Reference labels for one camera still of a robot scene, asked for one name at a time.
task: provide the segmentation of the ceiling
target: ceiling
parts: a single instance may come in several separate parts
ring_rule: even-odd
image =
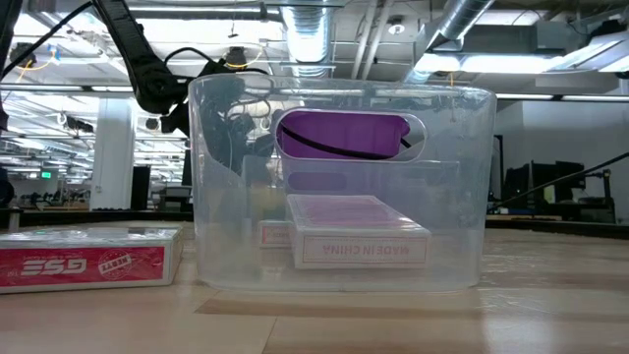
[[[73,4],[72,0],[64,3]],[[224,1],[196,1],[204,5],[221,4]],[[351,76],[354,58],[358,48],[358,35],[363,16],[369,1],[351,0],[342,8],[334,10],[332,28],[332,58],[334,78],[348,79]],[[399,34],[384,32],[376,51],[377,64],[372,65],[369,80],[400,81],[414,65],[413,43],[419,26],[441,15],[445,1],[399,0],[391,8],[390,16],[401,16],[405,30]],[[627,5],[622,1],[581,0],[579,7],[565,6],[570,1],[497,0],[479,20],[478,25],[529,26],[540,16],[556,10],[554,21],[565,21],[575,16],[587,17],[593,14]],[[74,1],[75,7],[81,1]],[[183,4],[177,1],[132,1],[134,6],[163,7]],[[22,13],[15,27],[14,45],[18,42],[34,42],[48,32],[62,14],[33,15]],[[192,46],[203,53],[218,59],[230,46],[244,46],[249,60],[257,58],[251,67],[264,69],[274,75],[291,75],[290,61],[285,41],[283,25],[275,22],[232,21],[232,20],[176,20],[142,19],[144,35],[155,53],[164,58],[170,52]],[[52,58],[51,50],[56,50],[57,58]],[[25,71],[15,69],[3,84],[37,85],[81,85],[81,86],[125,86],[129,85],[127,72],[120,54],[108,37],[105,26],[91,14],[83,14],[70,22],[36,52],[35,68]],[[174,74],[196,76],[205,61],[194,53],[182,53],[172,59],[169,68]],[[464,85],[491,89],[499,92],[553,93],[555,91],[574,93],[603,93],[617,87],[617,79],[612,74],[584,73],[566,75],[508,75],[483,73],[451,73],[444,76],[433,75],[430,84]],[[9,129],[15,133],[58,137],[59,139],[32,139],[24,144],[16,140],[3,140],[0,144],[4,152],[3,164],[14,167],[38,164],[60,166],[48,163],[43,156],[59,157],[72,165],[72,161],[86,164],[81,173],[66,173],[76,180],[89,178],[93,156],[94,137],[68,140],[77,134],[59,124],[63,121],[59,113],[85,121],[97,129],[99,94],[91,93],[50,93],[37,91],[3,91],[4,107],[11,116]],[[185,136],[177,131],[163,135],[145,127],[145,120],[156,118],[136,107],[138,131],[136,143],[136,163],[153,164],[153,177],[170,181],[181,179]],[[10,154],[29,154],[37,158],[11,158]]]

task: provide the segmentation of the wooden table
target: wooden table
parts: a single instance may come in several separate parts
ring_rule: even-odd
[[[219,291],[189,241],[172,286],[0,296],[0,353],[629,353],[629,242],[489,230],[484,270],[456,293]]]

